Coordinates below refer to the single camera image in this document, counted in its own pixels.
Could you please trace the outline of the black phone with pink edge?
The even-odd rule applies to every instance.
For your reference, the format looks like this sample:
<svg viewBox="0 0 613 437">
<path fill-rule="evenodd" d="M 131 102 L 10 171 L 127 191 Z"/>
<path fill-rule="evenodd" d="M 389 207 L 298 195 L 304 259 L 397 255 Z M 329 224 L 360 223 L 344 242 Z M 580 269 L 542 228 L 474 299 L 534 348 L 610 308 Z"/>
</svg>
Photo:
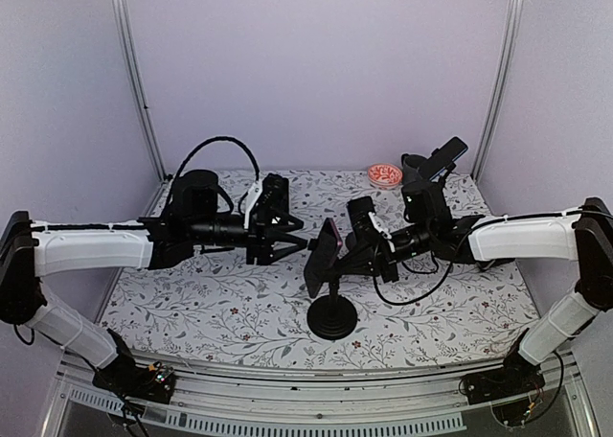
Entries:
<svg viewBox="0 0 613 437">
<path fill-rule="evenodd" d="M 309 247 L 311 253 L 304 268 L 306 290 L 310 298 L 317 296 L 327 280 L 327 273 L 333 267 L 342 245 L 343 241 L 334 220 L 326 218 L 318 237 Z"/>
</svg>

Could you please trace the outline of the black round-base phone stand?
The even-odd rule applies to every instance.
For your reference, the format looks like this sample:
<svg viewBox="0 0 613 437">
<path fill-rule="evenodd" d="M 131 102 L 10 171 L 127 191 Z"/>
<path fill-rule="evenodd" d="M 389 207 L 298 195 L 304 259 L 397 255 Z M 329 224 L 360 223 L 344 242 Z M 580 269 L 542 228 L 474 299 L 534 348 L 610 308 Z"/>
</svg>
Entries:
<svg viewBox="0 0 613 437">
<path fill-rule="evenodd" d="M 333 267 L 324 269 L 308 263 L 304 271 L 306 290 L 312 302 L 307 310 L 307 325 L 317 337 L 339 340 L 356 328 L 358 315 L 354 304 L 339 292 L 344 273 Z"/>
</svg>

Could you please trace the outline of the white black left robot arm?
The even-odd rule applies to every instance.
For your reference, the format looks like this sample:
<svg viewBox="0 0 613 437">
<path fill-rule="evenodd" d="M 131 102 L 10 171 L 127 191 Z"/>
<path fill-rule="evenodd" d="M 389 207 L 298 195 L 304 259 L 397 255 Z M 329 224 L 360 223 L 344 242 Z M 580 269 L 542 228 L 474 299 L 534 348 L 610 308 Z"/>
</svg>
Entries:
<svg viewBox="0 0 613 437">
<path fill-rule="evenodd" d="M 275 173 L 257 177 L 242 213 L 220 211 L 227 193 L 215 172 L 192 170 L 177 176 L 161 214 L 118 223 L 59 224 L 33 221 L 17 211 L 1 237 L 1 320 L 26 326 L 82 357 L 94 372 L 94 386 L 121 399 L 169 403 L 176 377 L 155 362 L 137 365 L 111 329 L 103 329 L 70 308 L 42 278 L 98 268 L 169 269 L 194 253 L 242 248 L 250 265 L 272 265 L 306 249 L 296 236 L 304 224 L 289 213 L 289 181 Z"/>
</svg>

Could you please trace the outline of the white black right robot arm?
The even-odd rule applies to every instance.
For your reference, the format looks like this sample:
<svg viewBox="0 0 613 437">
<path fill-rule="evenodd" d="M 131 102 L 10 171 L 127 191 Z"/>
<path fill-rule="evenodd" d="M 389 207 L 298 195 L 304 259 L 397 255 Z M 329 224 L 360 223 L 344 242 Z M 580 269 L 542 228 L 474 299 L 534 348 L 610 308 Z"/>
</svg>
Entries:
<svg viewBox="0 0 613 437">
<path fill-rule="evenodd" d="M 612 212 L 599 197 L 550 213 L 518 216 L 452 216 L 442 188 L 431 182 L 403 195 L 408 226 L 391 232 L 373 200 L 348 202 L 352 245 L 345 256 L 351 274 L 374 282 L 394 280 L 397 265 L 430 253 L 449 265 L 480 269 L 517 263 L 537 276 L 557 265 L 572 274 L 569 289 L 509 347 L 500 367 L 462 377 L 459 389 L 471 404 L 509 399 L 544 385 L 541 365 L 560 346 L 612 309 Z"/>
</svg>

